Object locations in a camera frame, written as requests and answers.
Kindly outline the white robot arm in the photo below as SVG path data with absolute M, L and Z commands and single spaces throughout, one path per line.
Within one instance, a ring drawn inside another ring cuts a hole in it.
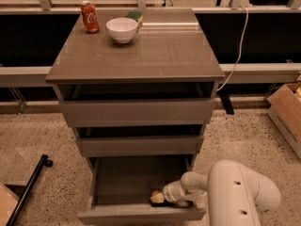
M 152 191 L 150 201 L 196 202 L 203 192 L 210 226 L 261 226 L 259 215 L 277 210 L 281 201 L 271 179 L 231 160 L 215 162 L 206 175 L 187 171 L 180 180 Z

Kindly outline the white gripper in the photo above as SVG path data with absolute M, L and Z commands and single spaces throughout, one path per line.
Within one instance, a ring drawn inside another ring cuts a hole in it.
M 159 191 L 159 194 L 150 195 L 150 201 L 152 203 L 164 203 L 165 199 L 168 202 L 184 201 L 186 196 L 186 190 L 182 187 L 181 181 L 175 181 L 168 183 L 163 187 L 163 193 Z

